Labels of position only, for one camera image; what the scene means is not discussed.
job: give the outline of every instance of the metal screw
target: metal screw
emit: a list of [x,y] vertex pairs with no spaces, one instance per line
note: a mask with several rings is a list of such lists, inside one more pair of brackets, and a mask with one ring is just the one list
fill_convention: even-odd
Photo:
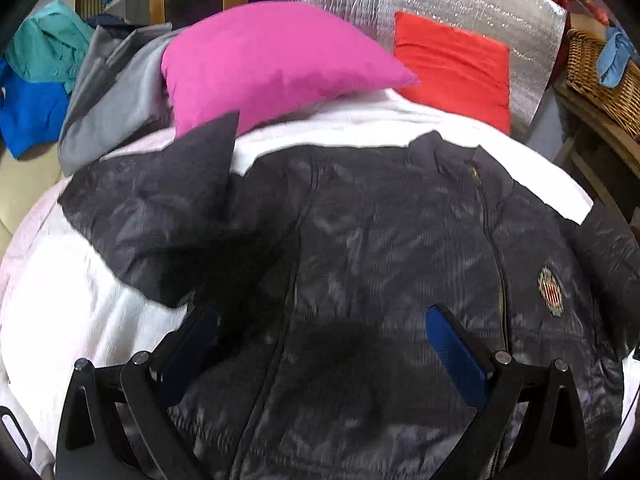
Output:
[[143,365],[144,363],[149,361],[149,352],[146,352],[144,350],[142,352],[137,352],[136,354],[133,355],[131,360],[135,365]]
[[569,369],[569,365],[563,359],[556,359],[554,361],[554,365],[561,372],[565,372],[565,371],[567,371]]
[[498,361],[501,365],[508,365],[511,362],[511,355],[504,350],[498,350],[495,353],[495,360]]
[[86,368],[88,364],[89,364],[89,359],[85,359],[84,357],[81,357],[78,359],[78,361],[75,362],[74,368],[76,369],[76,371],[81,372]]

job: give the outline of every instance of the foil panel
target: foil panel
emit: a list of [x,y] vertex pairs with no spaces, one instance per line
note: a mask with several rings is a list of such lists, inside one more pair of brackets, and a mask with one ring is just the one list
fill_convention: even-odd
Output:
[[540,104],[564,32],[551,0],[301,0],[342,17],[388,50],[394,13],[412,12],[509,45],[512,135],[520,140]]

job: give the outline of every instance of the beige chair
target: beige chair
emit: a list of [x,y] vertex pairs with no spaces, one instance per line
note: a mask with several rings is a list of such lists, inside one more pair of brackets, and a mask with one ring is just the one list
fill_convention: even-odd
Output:
[[0,147],[0,257],[39,197],[61,177],[57,144],[34,146],[15,160]]

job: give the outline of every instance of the basket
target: basket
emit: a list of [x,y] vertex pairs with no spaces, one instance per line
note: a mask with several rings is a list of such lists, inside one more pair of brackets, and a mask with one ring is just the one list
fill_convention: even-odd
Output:
[[568,37],[567,86],[596,105],[640,143],[640,69],[629,61],[618,86],[606,88],[598,83],[596,75],[596,60],[606,42],[574,28]]

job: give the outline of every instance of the teal garment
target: teal garment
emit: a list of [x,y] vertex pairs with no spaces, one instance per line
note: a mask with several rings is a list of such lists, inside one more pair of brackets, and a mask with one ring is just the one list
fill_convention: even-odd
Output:
[[62,83],[67,94],[94,30],[59,0],[22,22],[4,53],[9,66],[31,83]]

